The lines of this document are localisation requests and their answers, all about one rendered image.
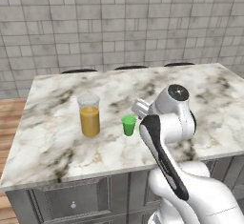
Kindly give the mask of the grey drawer front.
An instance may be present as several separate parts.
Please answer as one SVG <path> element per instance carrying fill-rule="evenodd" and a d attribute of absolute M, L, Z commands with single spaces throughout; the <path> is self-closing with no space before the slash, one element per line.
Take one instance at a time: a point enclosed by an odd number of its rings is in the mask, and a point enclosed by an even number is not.
<path fill-rule="evenodd" d="M 29 190 L 30 200 L 40 224 L 102 218 L 112 212 L 111 183 L 109 177 L 97 177 L 47 185 Z"/>

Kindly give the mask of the grey narrow cupboard panel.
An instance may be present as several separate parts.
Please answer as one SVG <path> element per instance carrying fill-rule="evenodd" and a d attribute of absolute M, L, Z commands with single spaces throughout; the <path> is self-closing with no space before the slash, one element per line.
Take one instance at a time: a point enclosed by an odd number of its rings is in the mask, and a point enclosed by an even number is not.
<path fill-rule="evenodd" d="M 127 224 L 147 224 L 160 199 L 149 187 L 149 171 L 130 173 Z"/>

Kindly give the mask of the grey cupboard door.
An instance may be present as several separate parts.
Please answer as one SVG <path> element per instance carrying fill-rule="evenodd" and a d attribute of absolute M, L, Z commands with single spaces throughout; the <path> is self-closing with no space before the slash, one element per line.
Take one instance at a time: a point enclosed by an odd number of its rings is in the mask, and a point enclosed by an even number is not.
<path fill-rule="evenodd" d="M 244 154 L 208 160 L 205 164 L 211 177 L 227 185 L 237 200 L 244 199 Z"/>

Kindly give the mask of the black stool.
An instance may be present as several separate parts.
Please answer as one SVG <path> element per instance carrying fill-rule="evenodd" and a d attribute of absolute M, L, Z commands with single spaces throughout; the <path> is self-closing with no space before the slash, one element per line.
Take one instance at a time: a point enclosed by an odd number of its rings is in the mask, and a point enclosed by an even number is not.
<path fill-rule="evenodd" d="M 115 71 L 124 71 L 124 70 L 138 70 L 138 69 L 146 69 L 147 66 L 140 66 L 140 65 L 132 65 L 132 66 L 122 66 L 115 68 Z"/>
<path fill-rule="evenodd" d="M 96 72 L 97 70 L 94 69 L 78 69 L 78 70 L 68 70 L 68 71 L 62 71 L 61 74 L 67 74 L 67 73 L 83 73 L 83 72 Z"/>
<path fill-rule="evenodd" d="M 179 67 L 179 66 L 192 66 L 192 65 L 195 64 L 190 62 L 174 62 L 174 63 L 166 64 L 164 65 L 164 67 Z"/>

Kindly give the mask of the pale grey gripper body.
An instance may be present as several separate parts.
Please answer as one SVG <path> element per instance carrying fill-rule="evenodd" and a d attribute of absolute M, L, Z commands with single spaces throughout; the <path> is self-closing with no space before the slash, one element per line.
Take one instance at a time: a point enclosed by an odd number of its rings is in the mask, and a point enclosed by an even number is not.
<path fill-rule="evenodd" d="M 145 100 L 136 98 L 132 105 L 132 112 L 138 117 L 145 117 L 149 114 L 150 104 Z"/>

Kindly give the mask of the green cup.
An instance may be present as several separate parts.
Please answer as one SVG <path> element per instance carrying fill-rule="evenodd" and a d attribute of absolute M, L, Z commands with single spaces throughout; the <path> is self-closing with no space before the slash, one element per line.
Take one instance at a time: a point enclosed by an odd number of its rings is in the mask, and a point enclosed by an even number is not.
<path fill-rule="evenodd" d="M 122 117 L 123 131 L 126 136 L 132 136 L 136 124 L 136 116 L 128 114 Z"/>

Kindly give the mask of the clear pitcher with orange juice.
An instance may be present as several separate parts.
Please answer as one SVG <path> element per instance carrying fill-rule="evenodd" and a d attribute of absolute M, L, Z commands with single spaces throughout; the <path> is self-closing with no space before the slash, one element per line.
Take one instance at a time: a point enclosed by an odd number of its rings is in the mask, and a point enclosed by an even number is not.
<path fill-rule="evenodd" d="M 99 101 L 100 98 L 91 92 L 83 92 L 77 97 L 81 129 L 87 137 L 95 137 L 100 132 Z"/>

